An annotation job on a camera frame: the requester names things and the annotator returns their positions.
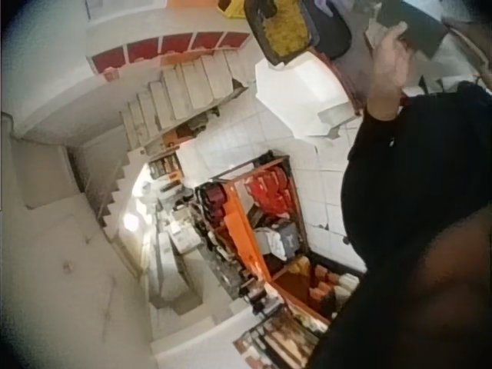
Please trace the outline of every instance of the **black sleeve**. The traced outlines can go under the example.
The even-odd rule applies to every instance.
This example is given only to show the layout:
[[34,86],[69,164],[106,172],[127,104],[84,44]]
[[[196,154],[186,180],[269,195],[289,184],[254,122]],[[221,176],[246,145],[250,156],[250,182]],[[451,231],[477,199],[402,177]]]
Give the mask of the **black sleeve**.
[[345,230],[354,250],[371,269],[383,250],[381,232],[392,201],[393,147],[391,142],[398,125],[378,121],[366,111],[348,160],[341,191]]
[[367,163],[371,159],[377,160],[382,155],[388,154],[397,121],[398,117],[393,121],[379,121],[365,110],[364,119],[355,138],[354,146],[348,154],[348,160],[352,162],[362,158]]

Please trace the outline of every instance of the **ceiling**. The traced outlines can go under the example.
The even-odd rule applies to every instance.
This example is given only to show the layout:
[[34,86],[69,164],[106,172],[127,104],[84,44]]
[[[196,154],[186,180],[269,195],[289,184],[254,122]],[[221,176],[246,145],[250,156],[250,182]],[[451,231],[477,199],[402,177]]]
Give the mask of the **ceiling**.
[[159,79],[159,68],[146,68],[109,82],[82,95],[41,121],[24,138],[46,144],[78,147],[122,125],[120,110],[136,99],[150,81]]

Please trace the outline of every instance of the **staircase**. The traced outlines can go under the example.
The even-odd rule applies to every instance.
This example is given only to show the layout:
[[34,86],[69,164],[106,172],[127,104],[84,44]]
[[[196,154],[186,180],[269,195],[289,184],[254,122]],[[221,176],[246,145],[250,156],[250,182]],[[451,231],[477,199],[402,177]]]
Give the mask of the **staircase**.
[[237,51],[218,51],[165,66],[160,80],[151,82],[121,110],[131,150],[128,163],[121,167],[123,178],[115,178],[116,185],[107,190],[99,208],[98,219],[104,219],[109,240],[118,234],[121,215],[140,171],[156,154],[150,149],[154,147],[151,143],[160,144],[165,132],[227,101],[234,90],[233,80],[244,87],[251,85],[255,81],[254,67],[262,58],[258,43],[252,38]]
[[254,82],[250,41],[238,51],[219,51],[193,61],[163,67],[159,81],[149,84],[121,111],[132,150],[147,146],[166,131],[219,105],[233,93],[233,79]]

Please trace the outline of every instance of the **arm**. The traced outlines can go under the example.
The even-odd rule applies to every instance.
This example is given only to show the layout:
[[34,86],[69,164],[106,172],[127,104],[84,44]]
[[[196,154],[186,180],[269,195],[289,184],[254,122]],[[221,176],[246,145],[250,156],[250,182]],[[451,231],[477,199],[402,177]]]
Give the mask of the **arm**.
[[397,40],[406,25],[390,29],[374,53],[374,73],[359,132],[349,155],[341,201],[345,229],[367,268],[379,264],[381,224],[393,191],[391,142],[398,124],[401,88],[407,80],[409,53]]
[[407,30],[405,23],[390,28],[374,52],[371,89],[364,120],[349,154],[353,161],[361,153],[365,160],[389,152],[397,123],[401,91],[407,81],[412,52],[398,38]]

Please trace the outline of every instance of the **white tile floor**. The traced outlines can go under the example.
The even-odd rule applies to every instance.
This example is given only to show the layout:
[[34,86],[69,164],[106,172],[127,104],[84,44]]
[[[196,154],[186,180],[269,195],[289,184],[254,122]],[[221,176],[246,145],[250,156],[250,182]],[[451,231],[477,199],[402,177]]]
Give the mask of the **white tile floor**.
[[[360,122],[351,122],[349,128],[341,128],[337,140],[328,141],[325,148],[316,148],[295,139],[254,95],[253,86],[225,105],[221,117],[211,121],[205,132],[181,146],[180,161],[192,157],[186,151],[196,152],[212,176],[269,149],[290,155],[310,247],[328,258],[365,271],[364,262],[342,241],[345,229],[340,208],[347,154]],[[186,163],[184,167],[187,168],[185,177],[192,179],[194,166]]]

